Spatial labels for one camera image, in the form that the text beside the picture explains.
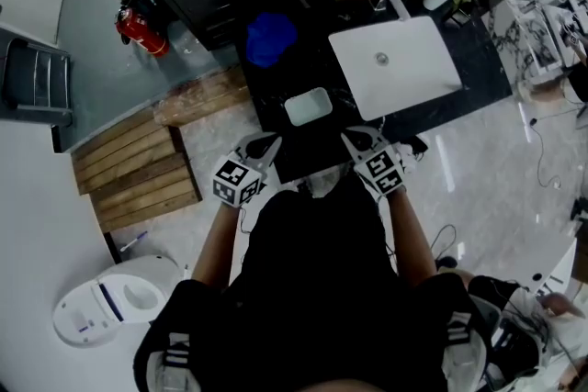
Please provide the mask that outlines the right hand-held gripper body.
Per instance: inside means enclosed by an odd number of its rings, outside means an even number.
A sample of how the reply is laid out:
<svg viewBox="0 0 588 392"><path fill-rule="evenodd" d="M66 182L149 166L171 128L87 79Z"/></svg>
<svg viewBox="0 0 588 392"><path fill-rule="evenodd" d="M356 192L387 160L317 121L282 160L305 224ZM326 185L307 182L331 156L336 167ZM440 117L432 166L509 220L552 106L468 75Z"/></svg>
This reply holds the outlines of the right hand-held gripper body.
<svg viewBox="0 0 588 392"><path fill-rule="evenodd" d="M381 196L404 186L403 169L388 141L373 140L366 150L354 149L352 158L355 172Z"/></svg>

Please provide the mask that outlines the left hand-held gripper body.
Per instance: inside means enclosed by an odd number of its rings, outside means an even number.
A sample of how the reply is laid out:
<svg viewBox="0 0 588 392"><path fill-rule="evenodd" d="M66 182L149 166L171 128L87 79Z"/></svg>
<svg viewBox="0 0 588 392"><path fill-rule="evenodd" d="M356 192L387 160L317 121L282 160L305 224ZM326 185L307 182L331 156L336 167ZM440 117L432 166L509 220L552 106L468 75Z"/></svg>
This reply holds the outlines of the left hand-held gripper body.
<svg viewBox="0 0 588 392"><path fill-rule="evenodd" d="M211 191L223 204L241 207L262 189L267 170L260 169L262 156L239 156L236 147L221 156L211 173Z"/></svg>

